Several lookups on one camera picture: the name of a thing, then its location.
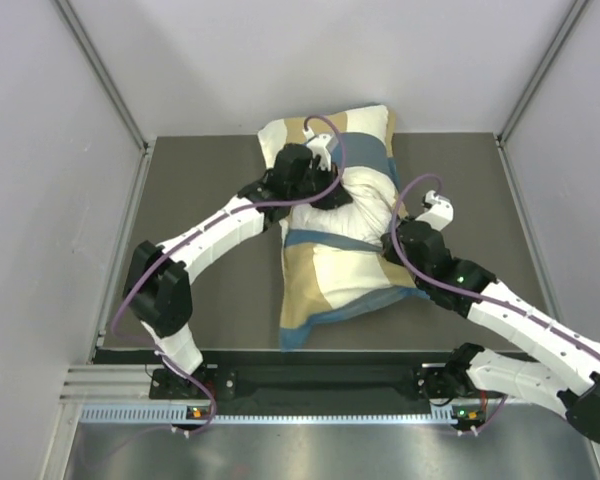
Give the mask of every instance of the gray mat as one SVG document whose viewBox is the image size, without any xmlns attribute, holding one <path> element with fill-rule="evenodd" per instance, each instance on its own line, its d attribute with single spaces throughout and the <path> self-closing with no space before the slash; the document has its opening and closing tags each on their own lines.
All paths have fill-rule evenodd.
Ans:
<svg viewBox="0 0 600 480">
<path fill-rule="evenodd" d="M 452 253 L 482 264 L 544 309 L 493 136 L 399 134 L 394 153 L 403 185 L 421 173 L 443 177 L 444 194 L 455 208 L 455 220 L 444 232 Z M 255 136 L 159 138 L 129 250 L 145 239 L 159 242 L 203 221 L 240 187 L 259 178 L 263 166 Z M 409 210 L 419 211 L 425 189 L 407 200 Z M 277 349 L 282 300 L 279 229 L 230 251 L 198 278 L 192 291 L 190 325 L 201 348 Z M 121 332 L 144 330 L 127 315 Z M 305 348 L 451 350 L 468 341 L 514 349 L 486 329 L 421 299 L 315 327 Z M 105 346 L 134 345 L 108 335 Z"/>
</svg>

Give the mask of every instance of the white wall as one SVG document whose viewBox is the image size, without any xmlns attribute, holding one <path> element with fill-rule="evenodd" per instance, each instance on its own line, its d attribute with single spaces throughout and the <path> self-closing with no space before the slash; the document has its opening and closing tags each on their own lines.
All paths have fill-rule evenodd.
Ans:
<svg viewBox="0 0 600 480">
<path fill-rule="evenodd" d="M 508 150 L 565 323 L 600 340 L 600 0 Z"/>
<path fill-rule="evenodd" d="M 0 1 L 0 479 L 41 466 L 138 160 L 52 3 Z"/>
<path fill-rule="evenodd" d="M 571 0 L 72 0 L 148 137 L 387 102 L 498 131 Z"/>
</svg>

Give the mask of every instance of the robotic arm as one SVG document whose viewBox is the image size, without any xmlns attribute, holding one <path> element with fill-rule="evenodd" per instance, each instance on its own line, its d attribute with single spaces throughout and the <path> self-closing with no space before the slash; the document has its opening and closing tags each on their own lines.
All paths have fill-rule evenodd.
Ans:
<svg viewBox="0 0 600 480">
<path fill-rule="evenodd" d="M 162 354 L 180 370 L 174 369 L 177 374 L 193 374 L 203 361 L 188 326 L 193 311 L 190 286 L 198 275 L 231 248 L 284 219 L 290 206 L 274 206 L 275 202 L 301 201 L 336 179 L 337 168 L 331 163 L 335 138 L 312 132 L 306 136 L 304 145 L 286 145 L 262 178 L 242 188 L 216 214 L 178 237 L 159 245 L 144 242 L 134 251 L 125 296 L 165 252 L 185 242 L 130 303 Z M 311 205 L 330 210 L 350 202 L 338 184 Z M 440 233 L 453 220 L 451 204 L 435 192 L 429 192 L 423 204 L 424 213 L 403 219 L 395 231 L 409 263 L 428 277 L 416 276 L 416 285 L 436 305 L 489 328 L 537 360 L 515 360 L 465 344 L 452 353 L 435 380 L 437 386 L 442 382 L 456 396 L 494 391 L 524 399 L 555 412 L 600 443 L 600 343 L 539 312 L 483 267 L 453 257 Z M 403 265 L 403 252 L 396 252 L 390 233 L 382 237 L 382 244 L 384 257 Z"/>
</svg>

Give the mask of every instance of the metal floor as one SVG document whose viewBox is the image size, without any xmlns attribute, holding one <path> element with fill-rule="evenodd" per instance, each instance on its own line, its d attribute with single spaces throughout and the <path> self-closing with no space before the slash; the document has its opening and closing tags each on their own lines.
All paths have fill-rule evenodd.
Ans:
<svg viewBox="0 0 600 480">
<path fill-rule="evenodd" d="M 445 229 L 452 253 L 482 264 L 544 309 L 493 136 L 398 134 L 393 145 L 402 184 L 425 172 L 443 177 L 444 194 L 456 212 Z M 159 138 L 130 249 L 146 239 L 160 242 L 174 237 L 203 221 L 240 187 L 259 178 L 263 168 L 255 136 Z M 418 193 L 408 199 L 407 207 L 417 212 L 420 197 Z M 190 324 L 196 342 L 203 349 L 277 349 L 281 295 L 280 231 L 274 228 L 230 251 L 195 283 Z M 120 331 L 144 334 L 129 314 Z M 514 350 L 482 327 L 420 299 L 317 326 L 305 348 L 448 351 L 467 341 Z M 111 335 L 104 345 L 135 346 Z"/>
<path fill-rule="evenodd" d="M 477 438 L 433 426 L 216 425 L 185 440 L 168 430 L 81 425 L 65 480 L 596 480 L 591 446 L 539 407 L 506 406 Z"/>
</svg>

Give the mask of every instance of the fabric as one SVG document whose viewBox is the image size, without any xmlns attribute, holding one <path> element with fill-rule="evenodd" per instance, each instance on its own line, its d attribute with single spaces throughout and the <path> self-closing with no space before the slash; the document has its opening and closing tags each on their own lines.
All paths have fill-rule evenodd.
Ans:
<svg viewBox="0 0 600 480">
<path fill-rule="evenodd" d="M 330 211 L 300 205 L 281 222 L 280 348 L 285 351 L 302 347 L 314 325 L 343 321 L 405 297 L 426 297 L 404 267 L 380 255 L 380 236 L 388 230 L 398 197 L 393 112 L 373 105 L 328 118 L 342 132 L 347 155 L 342 183 L 353 203 Z M 267 168 L 286 143 L 304 142 L 303 120 L 275 120 L 258 132 Z M 330 132 L 317 120 L 310 125 L 316 134 Z M 340 145 L 332 153 L 338 166 L 341 153 Z M 400 211 L 407 213 L 404 206 Z"/>
</svg>

